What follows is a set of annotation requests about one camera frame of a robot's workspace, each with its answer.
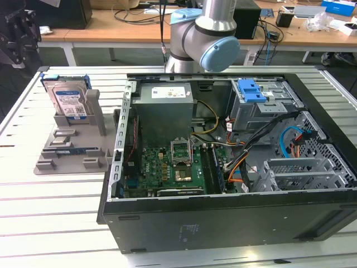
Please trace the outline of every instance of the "black speaker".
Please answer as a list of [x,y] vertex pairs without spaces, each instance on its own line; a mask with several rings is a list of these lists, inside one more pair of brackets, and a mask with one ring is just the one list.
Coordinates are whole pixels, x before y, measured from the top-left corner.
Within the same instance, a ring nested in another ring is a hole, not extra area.
[[41,0],[26,0],[26,9],[36,11],[39,26],[51,28],[84,29],[92,16],[90,0],[61,0],[58,7]]
[[253,0],[237,0],[234,20],[237,23],[235,37],[253,39],[262,9]]

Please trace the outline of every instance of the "open computer tower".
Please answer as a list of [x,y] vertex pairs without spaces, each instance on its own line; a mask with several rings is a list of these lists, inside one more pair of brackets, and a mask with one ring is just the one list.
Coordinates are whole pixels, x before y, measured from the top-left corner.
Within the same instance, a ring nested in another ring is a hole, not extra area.
[[321,241],[356,156],[294,74],[128,75],[101,212],[122,253]]

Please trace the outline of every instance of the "yellow wire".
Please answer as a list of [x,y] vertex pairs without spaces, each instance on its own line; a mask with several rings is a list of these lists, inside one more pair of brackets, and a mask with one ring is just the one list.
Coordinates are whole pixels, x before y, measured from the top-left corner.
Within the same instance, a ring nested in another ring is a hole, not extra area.
[[208,133],[211,133],[213,131],[216,130],[216,128],[218,127],[218,124],[219,124],[219,117],[217,116],[216,112],[212,109],[212,107],[210,107],[207,103],[205,103],[204,101],[202,100],[197,100],[197,102],[200,102],[202,104],[204,104],[209,110],[211,110],[216,118],[216,124],[214,125],[214,127],[210,130],[206,130],[206,131],[201,131],[201,132],[192,132],[191,134],[200,134],[200,135],[203,135],[203,134],[208,134]]

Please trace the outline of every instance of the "motherboard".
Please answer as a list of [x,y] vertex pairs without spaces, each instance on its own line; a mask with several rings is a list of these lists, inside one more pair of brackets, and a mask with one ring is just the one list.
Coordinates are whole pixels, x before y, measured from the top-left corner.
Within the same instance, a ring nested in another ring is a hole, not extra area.
[[[213,152],[212,157],[206,154],[209,151]],[[190,160],[180,162],[177,159]],[[141,172],[138,177],[131,176],[126,180],[124,196],[139,198],[209,194],[214,191],[209,180],[221,175],[221,169],[227,161],[223,146],[145,147],[141,156]]]

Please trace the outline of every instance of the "aluminum profile table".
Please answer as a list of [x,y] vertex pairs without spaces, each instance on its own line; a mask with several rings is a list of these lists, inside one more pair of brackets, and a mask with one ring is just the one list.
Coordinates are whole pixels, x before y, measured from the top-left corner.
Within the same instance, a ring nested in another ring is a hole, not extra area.
[[[88,74],[93,88],[101,92],[104,113],[120,107],[127,73],[149,72],[162,68],[48,70]],[[357,102],[328,72],[306,66],[235,66],[227,72],[296,73],[357,145]],[[356,267],[357,221],[323,242],[121,255],[109,228],[96,223],[104,174],[33,174],[54,125],[54,112],[37,73],[0,125],[0,267]],[[278,264],[281,260],[291,263]]]

